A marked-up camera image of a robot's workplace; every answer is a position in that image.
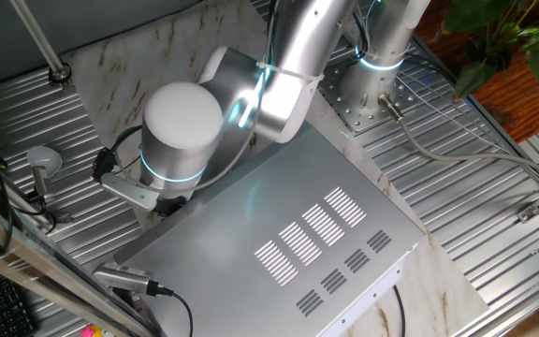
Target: ventilation slot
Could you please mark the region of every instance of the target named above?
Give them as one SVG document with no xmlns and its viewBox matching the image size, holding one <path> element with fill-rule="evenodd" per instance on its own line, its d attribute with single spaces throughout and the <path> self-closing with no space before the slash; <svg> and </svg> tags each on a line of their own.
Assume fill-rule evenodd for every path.
<svg viewBox="0 0 539 337">
<path fill-rule="evenodd" d="M 318 256 L 322 255 L 322 251 L 317 248 L 317 245 L 297 223 L 293 223 L 283 230 L 280 237 L 305 266 L 309 266 Z"/>
<path fill-rule="evenodd" d="M 299 272 L 272 241 L 259 249 L 255 256 L 280 286 L 286 286 Z"/>
<path fill-rule="evenodd" d="M 388 237 L 383 230 L 380 230 L 367 242 L 367 244 L 373 249 L 375 254 L 378 254 L 391 241 L 390 237 Z"/>
<path fill-rule="evenodd" d="M 311 207 L 309 211 L 303 214 L 303 219 L 307 221 L 315 232 L 331 246 L 344 235 L 344 231 L 319 205 Z"/>
<path fill-rule="evenodd" d="M 344 282 L 346 281 L 346 277 L 336 269 L 322 281 L 322 286 L 324 286 L 326 291 L 332 295 L 332 293 L 344 285 Z"/>
<path fill-rule="evenodd" d="M 317 295 L 315 290 L 309 292 L 305 295 L 298 303 L 298 308 L 305 314 L 305 317 L 312 313 L 317 307 L 323 303 L 324 300 Z"/>
<path fill-rule="evenodd" d="M 324 200 L 350 227 L 354 227 L 367 216 L 340 187 L 328 194 Z"/>
<path fill-rule="evenodd" d="M 357 249 L 356 252 L 354 252 L 349 258 L 347 258 L 344 261 L 344 264 L 348 269 L 350 269 L 353 273 L 357 272 L 361 269 L 361 267 L 365 266 L 365 264 L 370 259 L 361 251 L 360 249 Z"/>
</svg>

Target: gray metal box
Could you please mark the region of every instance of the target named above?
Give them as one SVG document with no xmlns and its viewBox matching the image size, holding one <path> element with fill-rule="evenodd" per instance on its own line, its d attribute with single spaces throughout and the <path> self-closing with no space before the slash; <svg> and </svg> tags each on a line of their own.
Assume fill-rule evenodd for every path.
<svg viewBox="0 0 539 337">
<path fill-rule="evenodd" d="M 396 283 L 402 258 L 423 235 L 319 132 L 305 127 L 116 260 L 154 272 L 184 297 L 196 336 L 334 335 Z M 143 300 L 167 335 L 187 335 L 188 317 L 177 300 Z"/>
</svg>

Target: gray cable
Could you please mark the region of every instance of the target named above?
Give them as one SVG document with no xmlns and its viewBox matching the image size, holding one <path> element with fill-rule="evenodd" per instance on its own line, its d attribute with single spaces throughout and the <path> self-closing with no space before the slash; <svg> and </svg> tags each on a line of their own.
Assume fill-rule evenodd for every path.
<svg viewBox="0 0 539 337">
<path fill-rule="evenodd" d="M 426 157 L 445 161 L 445 162 L 453 162 L 453 161 L 473 161 L 478 159 L 489 159 L 489 158 L 496 158 L 496 159 L 505 159 L 510 160 L 519 164 L 527 165 L 532 169 L 536 169 L 539 171 L 539 165 L 532 162 L 531 160 L 521 158 L 519 156 L 511 155 L 511 154 L 469 154 L 469 155 L 439 155 L 439 154 L 433 154 L 430 151 L 424 149 L 418 142 L 415 140 L 413 135 L 411 134 L 411 131 L 409 130 L 409 127 L 407 126 L 407 123 L 404 122 L 404 120 L 399 121 L 399 125 L 401 125 L 402 131 L 407 135 L 407 138 L 411 143 L 417 148 L 417 150 L 425 155 Z"/>
</svg>

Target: white marble tile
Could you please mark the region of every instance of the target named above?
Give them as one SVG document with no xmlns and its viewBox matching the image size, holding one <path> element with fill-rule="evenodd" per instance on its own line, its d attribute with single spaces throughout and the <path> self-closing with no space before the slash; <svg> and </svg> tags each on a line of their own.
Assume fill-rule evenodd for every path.
<svg viewBox="0 0 539 337">
<path fill-rule="evenodd" d="M 419 227 L 425 226 L 375 165 L 326 100 L 316 95 L 307 121 L 384 192 Z M 406 315 L 406 336 L 447 337 L 488 310 L 444 249 L 428 233 L 405 258 L 397 287 Z M 390 290 L 341 337 L 401 336 L 401 311 Z"/>
<path fill-rule="evenodd" d="M 102 143 L 111 146 L 127 127 L 141 124 L 145 103 L 157 88 L 196 81 L 216 47 L 261 59 L 265 29 L 249 1 L 210 0 L 63 59 Z"/>
</svg>

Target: glowing cyan led ring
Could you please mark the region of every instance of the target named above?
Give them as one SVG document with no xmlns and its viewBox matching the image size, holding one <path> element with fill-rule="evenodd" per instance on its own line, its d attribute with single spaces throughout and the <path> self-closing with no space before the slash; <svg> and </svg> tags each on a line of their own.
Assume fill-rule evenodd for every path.
<svg viewBox="0 0 539 337">
<path fill-rule="evenodd" d="M 145 161 L 145 157 L 142 156 L 142 151 L 140 151 L 140 160 L 142 161 L 143 164 L 145 164 L 145 168 L 147 168 L 149 170 L 150 173 L 152 173 L 155 177 L 159 178 L 159 179 L 163 179 L 164 181 L 166 182 L 170 182 L 170 183 L 185 183 L 185 182 L 188 182 L 188 181 L 191 181 L 195 178 L 197 178 L 198 176 L 200 176 L 201 174 L 203 174 L 203 171 L 205 170 L 205 168 L 203 168 L 199 173 L 195 174 L 194 176 L 190 177 L 190 178 L 186 178 L 186 179 L 170 179 L 170 178 L 166 178 L 160 174 L 157 174 L 154 170 L 152 170 L 149 165 L 147 164 L 147 162 Z"/>
<path fill-rule="evenodd" d="M 357 55 L 359 55 L 359 48 L 358 47 L 355 47 L 355 52 L 357 53 Z M 376 65 L 372 65 L 371 63 L 365 61 L 365 59 L 361 59 L 361 64 L 368 67 L 368 68 L 371 68 L 373 70 L 386 71 L 386 70 L 392 70 L 392 69 L 398 68 L 399 66 L 402 65 L 402 61 L 404 61 L 404 60 L 401 60 L 400 62 L 398 62 L 394 66 L 376 66 Z"/>
</svg>

